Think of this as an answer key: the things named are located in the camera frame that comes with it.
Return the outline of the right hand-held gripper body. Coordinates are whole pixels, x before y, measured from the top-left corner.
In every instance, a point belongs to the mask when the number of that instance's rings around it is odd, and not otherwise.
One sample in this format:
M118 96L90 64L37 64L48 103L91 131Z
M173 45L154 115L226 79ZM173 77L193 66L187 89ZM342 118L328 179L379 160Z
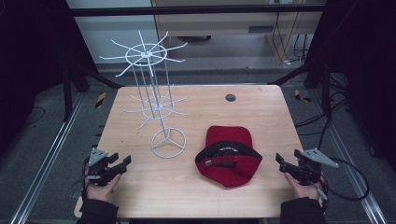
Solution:
M300 185L308 186L316 184L321 178L321 165L338 168L339 164L323 154L317 148L300 151L294 150L294 156L298 159L298 175L296 179Z

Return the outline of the white wire display rack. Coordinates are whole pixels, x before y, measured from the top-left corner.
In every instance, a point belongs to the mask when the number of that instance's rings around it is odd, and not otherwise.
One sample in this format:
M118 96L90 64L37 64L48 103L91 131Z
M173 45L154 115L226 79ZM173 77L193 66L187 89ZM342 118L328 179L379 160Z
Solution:
M168 62L183 63L183 60L173 59L168 53L175 49L182 49L187 43L176 47L165 47L163 41L168 33L155 43L146 42L138 32L140 43L127 46L111 40L111 42L125 49L121 56L101 56L103 60L122 59L127 66L116 77L122 77L127 72L134 75L134 83L137 87L137 96L131 98L141 104L137 110L125 110L125 113L141 113L146 120L139 126L143 128L149 121L158 120L160 130L150 140L152 152L162 159L173 159L179 156L187 147L187 136L177 127L165 124L165 119L171 115L185 116L185 113L176 110L176 104L185 101L189 96L175 99L172 94L174 85L170 83Z

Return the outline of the light wooden desk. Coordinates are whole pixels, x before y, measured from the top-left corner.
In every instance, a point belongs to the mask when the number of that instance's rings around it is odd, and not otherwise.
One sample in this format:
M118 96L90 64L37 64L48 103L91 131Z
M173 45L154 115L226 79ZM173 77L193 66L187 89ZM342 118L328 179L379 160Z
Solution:
M320 4L326 0L151 0L155 7ZM278 63L291 58L296 35L312 35L322 13L270 12L157 15L159 36L265 35Z

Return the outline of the white cabinet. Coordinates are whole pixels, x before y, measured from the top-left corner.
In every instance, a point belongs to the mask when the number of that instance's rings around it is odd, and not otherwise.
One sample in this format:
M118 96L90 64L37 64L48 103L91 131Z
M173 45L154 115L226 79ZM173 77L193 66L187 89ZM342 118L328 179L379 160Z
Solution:
M70 8L151 7L151 0L66 0ZM75 17L89 52L96 64L125 63L115 59L125 47L141 43L157 43L156 22L152 15Z

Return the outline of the red baseball cap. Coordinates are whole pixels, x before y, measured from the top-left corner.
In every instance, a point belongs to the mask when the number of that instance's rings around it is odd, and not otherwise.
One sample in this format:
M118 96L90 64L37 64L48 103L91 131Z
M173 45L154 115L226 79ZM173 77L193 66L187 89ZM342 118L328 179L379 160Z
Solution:
M262 155L253 148L247 128L210 126L205 147L194 162L204 177L225 188L236 188L251 180L262 162Z

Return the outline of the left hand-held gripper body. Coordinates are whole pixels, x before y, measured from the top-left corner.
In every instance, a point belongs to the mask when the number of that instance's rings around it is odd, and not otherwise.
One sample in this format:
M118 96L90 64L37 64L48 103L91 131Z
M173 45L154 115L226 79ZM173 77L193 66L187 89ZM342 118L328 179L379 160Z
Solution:
M92 184L103 187L106 186L115 175L109 173L108 152L97 148L91 151L90 156L83 164L83 174Z

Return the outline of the black metal stand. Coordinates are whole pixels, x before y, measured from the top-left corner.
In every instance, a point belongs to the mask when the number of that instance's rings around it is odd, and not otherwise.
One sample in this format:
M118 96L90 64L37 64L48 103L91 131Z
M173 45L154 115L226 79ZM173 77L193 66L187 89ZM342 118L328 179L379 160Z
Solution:
M312 61L294 69L285 76L269 82L269 85L283 85L288 80L297 77L302 73L307 73L304 81L304 86L308 89L315 88L321 83L321 108L325 116L330 119L332 117L331 103L330 103L330 66L326 61Z
M92 77L111 89L121 88L120 84L102 77L98 72L93 71L82 64L67 63L63 69L64 121L68 121L71 118L73 111L71 84L74 84L79 92L87 92L90 88L85 76Z

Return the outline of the yellow black tape strip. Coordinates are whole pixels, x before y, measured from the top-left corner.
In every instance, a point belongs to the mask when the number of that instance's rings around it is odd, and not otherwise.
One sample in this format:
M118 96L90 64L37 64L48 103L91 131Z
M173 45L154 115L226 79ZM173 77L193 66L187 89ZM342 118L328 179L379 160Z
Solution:
M294 90L294 97L295 97L295 99L300 100L302 102L306 102L306 103L312 102L311 98L303 97L298 90Z
M105 97L106 97L106 92L101 92L101 93L99 94L98 98L97 98L97 101L96 101L94 107L95 107L95 108L100 108L101 105L102 105L102 103L103 103L103 101L104 101L104 99L105 99Z

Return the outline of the person's right hand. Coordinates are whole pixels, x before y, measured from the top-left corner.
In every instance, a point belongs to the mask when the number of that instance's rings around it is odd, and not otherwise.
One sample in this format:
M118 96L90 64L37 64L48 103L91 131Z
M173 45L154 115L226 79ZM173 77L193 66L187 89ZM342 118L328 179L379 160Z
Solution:
M320 198L318 189L321 188L321 185L319 183L303 186L300 185L299 182L296 179L294 179L289 173L285 173L284 176L291 185L294 191L295 198L309 198L312 200L318 200Z

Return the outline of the person's left hand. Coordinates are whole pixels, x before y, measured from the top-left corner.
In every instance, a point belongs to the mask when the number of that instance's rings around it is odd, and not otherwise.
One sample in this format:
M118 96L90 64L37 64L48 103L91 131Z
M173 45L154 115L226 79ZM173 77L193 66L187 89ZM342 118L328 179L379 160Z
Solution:
M98 187L89 180L85 180L86 197L91 200L98 200L110 203L114 188L118 185L121 175L116 175L106 186Z

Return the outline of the black horizontal frame bar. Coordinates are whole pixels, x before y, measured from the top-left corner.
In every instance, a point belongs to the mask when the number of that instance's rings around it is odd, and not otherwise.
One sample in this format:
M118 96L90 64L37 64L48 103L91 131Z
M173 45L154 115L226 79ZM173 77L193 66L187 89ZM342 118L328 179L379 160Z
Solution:
M229 5L229 6L182 6L182 7L114 7L114 8L72 8L64 14L73 17L98 16L143 16L143 15L189 15L227 13L270 13L270 12L317 12L324 11L327 4L286 5Z

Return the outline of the aluminium floor rail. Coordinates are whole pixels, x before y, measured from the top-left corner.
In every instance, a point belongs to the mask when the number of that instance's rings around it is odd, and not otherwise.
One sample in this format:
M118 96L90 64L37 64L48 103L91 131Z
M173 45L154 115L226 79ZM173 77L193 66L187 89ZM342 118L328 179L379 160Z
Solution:
M50 171L56 162L58 155L64 145L67 135L76 120L79 110L81 109L81 104L85 98L85 93L78 93L75 102L72 104L72 111L69 118L62 123L62 126L57 132L49 151L42 161L35 178L27 190L23 200L21 201L18 209L13 214L9 224L25 224L27 218L29 217L41 190L43 189Z
M318 91L310 90L309 94L312 97L312 100L316 105L318 111L322 112L322 100ZM336 127L331 122L328 126L328 134L330 135L330 139L332 141L333 148L337 153L337 156L341 160L347 161L351 165L355 165L355 162L353 161L351 155L347 152L347 147L344 144L339 132L336 130ZM363 175L359 175L357 171L355 171L353 168L350 168L349 166L345 168L345 171L355 192L359 196L362 196L364 190L367 189L367 187L365 186ZM388 224L388 221L386 220L372 192L369 192L368 195L361 200L361 205L372 224Z

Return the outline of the black curtain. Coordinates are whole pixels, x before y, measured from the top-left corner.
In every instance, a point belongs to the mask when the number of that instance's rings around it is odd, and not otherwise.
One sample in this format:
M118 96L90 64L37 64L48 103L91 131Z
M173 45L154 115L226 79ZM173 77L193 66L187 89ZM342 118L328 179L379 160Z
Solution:
M347 77L373 147L396 172L396 0L325 0L308 51Z
M74 18L51 14L68 9L66 0L0 0L0 158L7 155L33 110L35 97L63 82L66 46L75 62L96 66Z

